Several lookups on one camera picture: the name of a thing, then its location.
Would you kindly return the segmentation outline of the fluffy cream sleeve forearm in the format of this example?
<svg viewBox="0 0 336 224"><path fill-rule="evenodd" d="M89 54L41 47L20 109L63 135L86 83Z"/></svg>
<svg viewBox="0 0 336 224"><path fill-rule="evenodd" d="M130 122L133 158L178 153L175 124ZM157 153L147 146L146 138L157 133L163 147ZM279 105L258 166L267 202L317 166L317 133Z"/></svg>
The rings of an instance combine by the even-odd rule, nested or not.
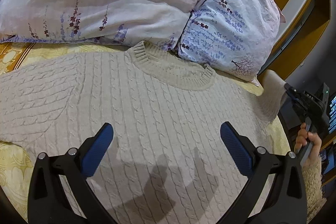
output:
<svg viewBox="0 0 336 224"><path fill-rule="evenodd" d="M321 158L302 168L307 199L307 221L309 223L322 209L326 198L322 194Z"/></svg>

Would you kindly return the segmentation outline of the person's right hand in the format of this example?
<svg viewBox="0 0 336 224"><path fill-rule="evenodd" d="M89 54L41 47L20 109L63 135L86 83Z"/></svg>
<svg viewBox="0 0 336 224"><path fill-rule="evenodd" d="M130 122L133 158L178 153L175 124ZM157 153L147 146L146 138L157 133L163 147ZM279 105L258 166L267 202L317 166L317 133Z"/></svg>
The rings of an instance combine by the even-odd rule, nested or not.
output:
<svg viewBox="0 0 336 224"><path fill-rule="evenodd" d="M319 151L321 149L322 140L317 133L307 131L306 123L302 123L295 139L295 153L299 152L302 147L306 147L308 144L312 144L313 147L311 148L310 154L306 157L306 160L302 163L303 167L310 166L320 160Z"/></svg>

